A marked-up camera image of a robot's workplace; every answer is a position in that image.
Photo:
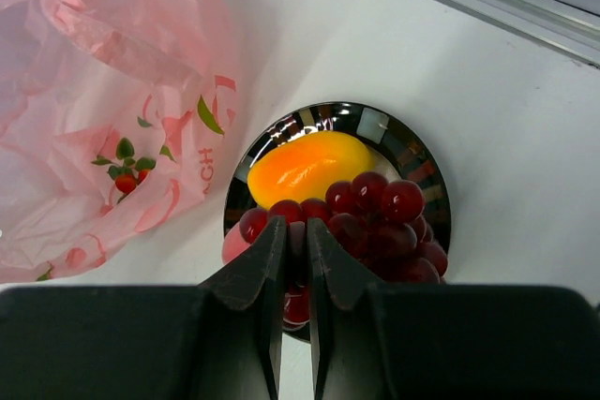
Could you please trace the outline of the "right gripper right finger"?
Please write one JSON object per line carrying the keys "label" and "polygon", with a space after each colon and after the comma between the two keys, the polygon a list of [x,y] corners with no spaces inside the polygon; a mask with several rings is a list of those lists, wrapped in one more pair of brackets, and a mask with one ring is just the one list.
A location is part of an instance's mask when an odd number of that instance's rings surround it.
{"label": "right gripper right finger", "polygon": [[386,283],[307,225],[318,399],[595,399],[599,316],[571,289]]}

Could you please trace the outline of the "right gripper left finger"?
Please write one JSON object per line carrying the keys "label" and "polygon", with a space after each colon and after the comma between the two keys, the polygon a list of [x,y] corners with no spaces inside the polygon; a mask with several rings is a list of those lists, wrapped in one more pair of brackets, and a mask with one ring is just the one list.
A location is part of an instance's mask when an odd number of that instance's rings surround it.
{"label": "right gripper left finger", "polygon": [[197,286],[1,294],[5,399],[274,399],[287,226]]}

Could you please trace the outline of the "pink fake peach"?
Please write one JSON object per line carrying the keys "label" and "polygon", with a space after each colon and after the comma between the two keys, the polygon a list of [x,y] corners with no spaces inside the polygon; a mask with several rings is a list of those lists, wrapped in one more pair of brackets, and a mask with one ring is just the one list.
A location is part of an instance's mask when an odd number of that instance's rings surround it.
{"label": "pink fake peach", "polygon": [[249,248],[249,243],[243,238],[239,224],[235,224],[225,235],[221,248],[221,260],[224,265],[236,259]]}

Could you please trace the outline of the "dark red fake grapes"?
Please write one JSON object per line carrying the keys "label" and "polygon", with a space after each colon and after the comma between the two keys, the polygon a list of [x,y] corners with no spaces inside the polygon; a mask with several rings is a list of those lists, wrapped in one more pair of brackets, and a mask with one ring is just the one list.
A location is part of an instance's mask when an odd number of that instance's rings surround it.
{"label": "dark red fake grapes", "polygon": [[253,243],[273,216],[292,224],[320,219],[344,250],[386,281],[441,280],[447,271],[451,215],[438,177],[412,172],[388,181],[367,171],[332,183],[321,199],[251,208],[237,224],[243,243]]}

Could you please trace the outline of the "orange fake fruit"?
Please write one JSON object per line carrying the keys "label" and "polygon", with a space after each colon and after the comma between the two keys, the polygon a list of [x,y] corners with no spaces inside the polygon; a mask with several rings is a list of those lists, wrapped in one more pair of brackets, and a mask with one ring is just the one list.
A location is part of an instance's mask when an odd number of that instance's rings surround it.
{"label": "orange fake fruit", "polygon": [[252,198],[265,209],[281,200],[322,200],[329,186],[372,170],[369,148],[338,131],[309,133],[268,152],[247,175]]}

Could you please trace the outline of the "red fake fruit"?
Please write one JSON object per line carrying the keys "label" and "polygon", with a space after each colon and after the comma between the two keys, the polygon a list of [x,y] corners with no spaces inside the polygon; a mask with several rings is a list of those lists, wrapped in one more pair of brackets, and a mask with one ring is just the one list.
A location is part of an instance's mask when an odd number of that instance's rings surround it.
{"label": "red fake fruit", "polygon": [[136,156],[132,141],[121,138],[116,143],[113,157],[97,154],[91,164],[106,168],[112,180],[112,197],[116,196],[116,203],[120,203],[145,180],[157,161],[149,156]]}

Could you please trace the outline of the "pink plastic bag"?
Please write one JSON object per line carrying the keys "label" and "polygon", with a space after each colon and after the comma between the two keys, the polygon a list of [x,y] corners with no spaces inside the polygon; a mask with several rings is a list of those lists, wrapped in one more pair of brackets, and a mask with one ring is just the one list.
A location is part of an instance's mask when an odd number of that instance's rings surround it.
{"label": "pink plastic bag", "polygon": [[[203,202],[240,111],[223,0],[1,0],[1,279],[95,269]],[[156,167],[120,203],[97,154]]]}

